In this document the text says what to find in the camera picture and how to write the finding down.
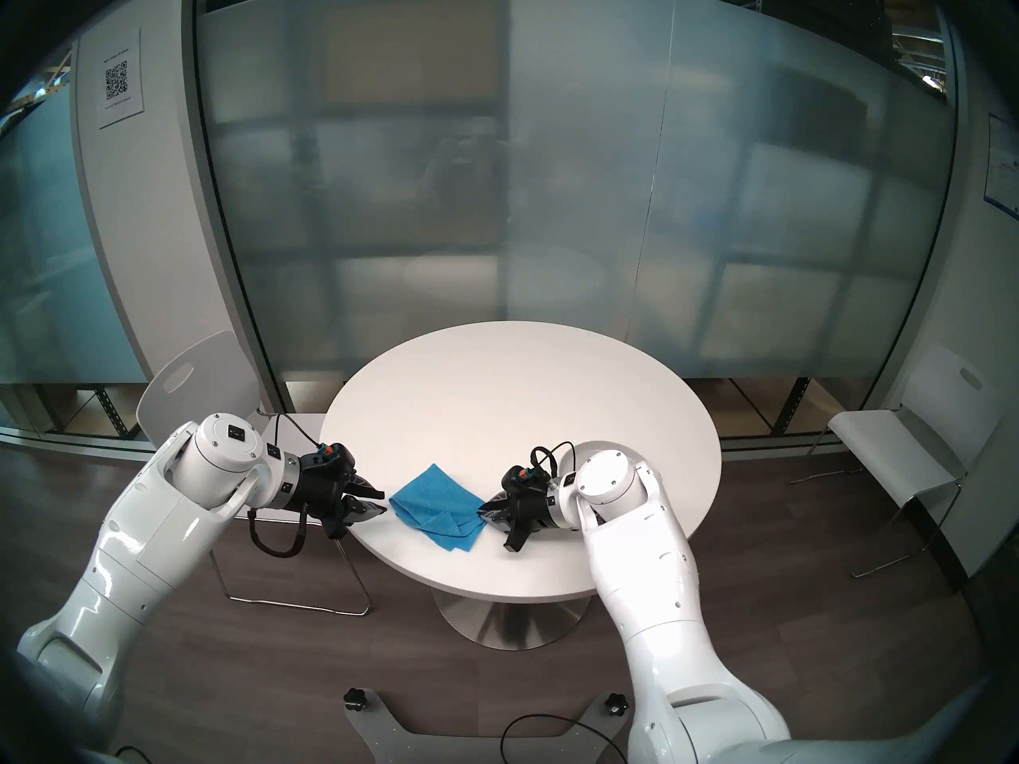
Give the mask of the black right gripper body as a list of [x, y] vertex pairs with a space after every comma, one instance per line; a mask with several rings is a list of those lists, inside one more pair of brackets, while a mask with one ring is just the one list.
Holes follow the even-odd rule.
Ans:
[[504, 522], [508, 530], [504, 549], [513, 553], [520, 552], [533, 533], [555, 529], [548, 496], [533, 490], [506, 491]]

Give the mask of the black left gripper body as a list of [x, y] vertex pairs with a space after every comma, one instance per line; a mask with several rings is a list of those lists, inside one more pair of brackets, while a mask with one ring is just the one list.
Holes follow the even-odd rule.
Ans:
[[342, 498], [355, 462], [348, 450], [317, 451], [300, 457], [297, 504], [301, 511], [320, 520], [326, 536], [338, 542], [346, 536], [342, 525]]

